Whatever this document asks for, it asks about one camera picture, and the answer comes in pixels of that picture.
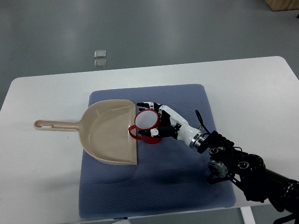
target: small square tile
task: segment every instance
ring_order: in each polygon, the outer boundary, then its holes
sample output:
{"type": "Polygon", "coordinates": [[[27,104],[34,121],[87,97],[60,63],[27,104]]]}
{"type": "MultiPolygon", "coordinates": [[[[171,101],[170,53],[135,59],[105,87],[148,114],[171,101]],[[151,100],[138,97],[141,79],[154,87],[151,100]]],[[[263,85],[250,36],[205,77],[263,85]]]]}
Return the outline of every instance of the small square tile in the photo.
{"type": "Polygon", "coordinates": [[[106,67],[106,59],[99,59],[94,61],[95,68],[105,68],[106,67]]]}
{"type": "Polygon", "coordinates": [[[106,50],[96,50],[94,52],[94,58],[106,57],[106,50]]]}

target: cup handle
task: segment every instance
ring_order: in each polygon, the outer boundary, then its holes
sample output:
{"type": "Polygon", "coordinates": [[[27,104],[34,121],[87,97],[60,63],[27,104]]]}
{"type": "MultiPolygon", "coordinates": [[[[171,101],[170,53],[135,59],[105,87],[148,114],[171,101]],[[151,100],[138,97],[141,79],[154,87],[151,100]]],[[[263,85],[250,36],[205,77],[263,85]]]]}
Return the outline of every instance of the cup handle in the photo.
{"type": "Polygon", "coordinates": [[[135,129],[135,128],[137,128],[135,124],[133,124],[132,126],[130,126],[130,127],[128,128],[128,130],[129,130],[129,134],[131,135],[131,137],[132,137],[133,139],[136,139],[136,140],[143,140],[143,137],[142,137],[142,136],[136,136],[136,135],[133,135],[133,134],[131,133],[131,131],[132,131],[133,129],[135,129]]]}

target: robotic arm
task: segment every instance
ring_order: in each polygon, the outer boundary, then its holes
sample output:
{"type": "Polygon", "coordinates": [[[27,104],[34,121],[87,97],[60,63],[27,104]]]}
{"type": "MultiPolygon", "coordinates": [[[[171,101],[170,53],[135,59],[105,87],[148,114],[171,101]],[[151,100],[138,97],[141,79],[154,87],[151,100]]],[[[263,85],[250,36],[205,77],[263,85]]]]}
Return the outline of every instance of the robotic arm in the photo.
{"type": "Polygon", "coordinates": [[[274,224],[282,224],[293,219],[295,224],[299,224],[298,181],[266,169],[260,156],[248,154],[241,148],[234,147],[233,142],[216,131],[210,133],[197,110],[196,115],[205,133],[189,126],[183,117],[168,106],[153,102],[137,103],[137,106],[155,110],[162,124],[159,128],[138,131],[139,134],[157,138],[173,137],[184,141],[189,147],[195,147],[200,154],[209,149],[210,161],[207,165],[211,174],[207,181],[210,184],[231,181],[243,191],[248,201],[263,203],[268,198],[277,211],[282,212],[286,209],[292,213],[276,220],[274,224]],[[240,180],[237,180],[235,175],[239,175],[240,180]]]}

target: beige dustpan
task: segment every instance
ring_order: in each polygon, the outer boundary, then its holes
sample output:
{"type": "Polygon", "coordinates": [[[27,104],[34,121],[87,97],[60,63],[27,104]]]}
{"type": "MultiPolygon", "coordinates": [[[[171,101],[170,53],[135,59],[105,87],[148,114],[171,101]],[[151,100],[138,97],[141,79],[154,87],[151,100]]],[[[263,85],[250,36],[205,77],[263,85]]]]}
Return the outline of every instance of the beige dustpan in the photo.
{"type": "Polygon", "coordinates": [[[111,99],[91,105],[79,122],[37,120],[34,128],[77,131],[84,150],[98,161],[112,165],[136,165],[136,140],[128,133],[135,115],[132,101],[111,99]]]}

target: blue mat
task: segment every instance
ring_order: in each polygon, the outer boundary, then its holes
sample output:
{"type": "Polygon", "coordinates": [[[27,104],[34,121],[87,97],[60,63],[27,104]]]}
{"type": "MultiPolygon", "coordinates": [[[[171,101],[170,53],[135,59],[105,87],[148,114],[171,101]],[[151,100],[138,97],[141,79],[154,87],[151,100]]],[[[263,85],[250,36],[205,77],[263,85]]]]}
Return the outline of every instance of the blue mat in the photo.
{"type": "MultiPolygon", "coordinates": [[[[89,105],[107,99],[168,105],[193,127],[199,126],[198,109],[206,127],[215,130],[204,87],[199,84],[95,91],[89,105]]],[[[208,161],[208,151],[199,154],[173,138],[156,145],[138,141],[137,166],[107,165],[83,151],[79,214],[116,218],[233,206],[231,182],[207,183],[208,161]]]]}

